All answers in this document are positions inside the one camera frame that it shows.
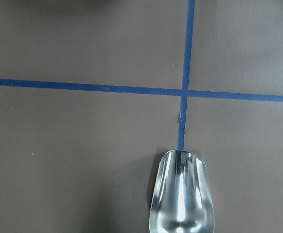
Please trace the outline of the steel ice scoop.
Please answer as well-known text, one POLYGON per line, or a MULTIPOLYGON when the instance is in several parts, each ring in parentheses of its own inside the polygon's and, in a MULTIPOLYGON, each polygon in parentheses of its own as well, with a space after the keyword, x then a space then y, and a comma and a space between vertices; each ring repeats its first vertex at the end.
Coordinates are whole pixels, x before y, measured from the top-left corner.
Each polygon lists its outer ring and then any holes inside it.
POLYGON ((151 233, 213 233, 215 215, 206 164, 184 150, 159 162, 149 215, 151 233))

